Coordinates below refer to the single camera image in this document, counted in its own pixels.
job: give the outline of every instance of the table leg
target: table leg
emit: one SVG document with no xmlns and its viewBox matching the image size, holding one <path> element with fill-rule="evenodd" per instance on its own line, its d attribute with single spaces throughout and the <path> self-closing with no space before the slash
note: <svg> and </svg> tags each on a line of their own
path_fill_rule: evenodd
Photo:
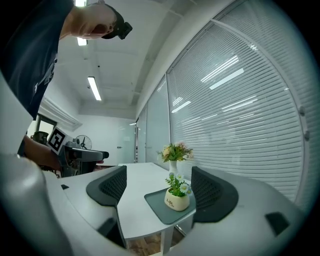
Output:
<svg viewBox="0 0 320 256">
<path fill-rule="evenodd" d="M 170 251 L 172 236 L 174 233 L 174 227 L 171 226 L 161 232 L 161 252 L 162 255 L 165 255 Z"/>
</svg>

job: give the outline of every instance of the black mesh pad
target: black mesh pad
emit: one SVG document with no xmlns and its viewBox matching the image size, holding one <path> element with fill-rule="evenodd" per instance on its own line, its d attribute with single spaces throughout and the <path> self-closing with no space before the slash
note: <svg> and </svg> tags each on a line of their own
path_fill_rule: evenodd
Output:
<svg viewBox="0 0 320 256">
<path fill-rule="evenodd" d="M 110 168 L 110 173 L 86 186 L 86 193 L 102 206 L 117 206 L 127 187 L 127 166 Z"/>
<path fill-rule="evenodd" d="M 219 222 L 238 203 L 239 195 L 232 184 L 196 166 L 192 167 L 191 187 L 196 203 L 194 222 Z"/>
</svg>

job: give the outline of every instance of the gray tray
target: gray tray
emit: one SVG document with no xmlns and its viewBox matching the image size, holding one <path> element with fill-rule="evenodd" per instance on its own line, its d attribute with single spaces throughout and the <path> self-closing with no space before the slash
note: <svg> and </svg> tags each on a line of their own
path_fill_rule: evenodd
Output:
<svg viewBox="0 0 320 256">
<path fill-rule="evenodd" d="M 196 208 L 196 200 L 190 196 L 190 205 L 183 211 L 176 211 L 165 204 L 165 195 L 168 188 L 144 195 L 144 199 L 149 204 L 155 215 L 163 224 L 170 225 Z"/>
</svg>

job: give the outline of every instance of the flower pot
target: flower pot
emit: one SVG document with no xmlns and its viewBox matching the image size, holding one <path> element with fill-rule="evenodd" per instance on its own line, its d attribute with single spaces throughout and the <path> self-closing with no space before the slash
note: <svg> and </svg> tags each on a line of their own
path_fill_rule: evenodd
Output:
<svg viewBox="0 0 320 256">
<path fill-rule="evenodd" d="M 175 196 L 169 192 L 170 190 L 172 190 L 172 187 L 167 189 L 164 197 L 164 203 L 177 212 L 185 210 L 190 204 L 189 196 Z"/>
<path fill-rule="evenodd" d="M 169 172 L 174 173 L 174 175 L 178 173 L 177 161 L 172 161 L 172 160 L 169 161 Z"/>
</svg>

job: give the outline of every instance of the potted plant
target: potted plant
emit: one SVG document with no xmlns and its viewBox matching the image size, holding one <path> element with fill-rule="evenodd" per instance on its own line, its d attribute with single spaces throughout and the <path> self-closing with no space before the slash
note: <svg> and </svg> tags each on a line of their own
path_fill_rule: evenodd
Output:
<svg viewBox="0 0 320 256">
<path fill-rule="evenodd" d="M 192 195 L 191 187 L 185 182 L 182 174 L 175 175 L 169 173 L 169 178 L 165 181 L 170 185 L 164 197 L 164 203 L 171 209 L 181 212 L 185 210 L 189 204 L 189 196 Z"/>
<path fill-rule="evenodd" d="M 162 152 L 157 153 L 161 155 L 164 163 L 169 161 L 169 171 L 174 175 L 178 173 L 177 161 L 191 160 L 194 157 L 193 150 L 188 149 L 184 142 L 170 143 Z"/>
</svg>

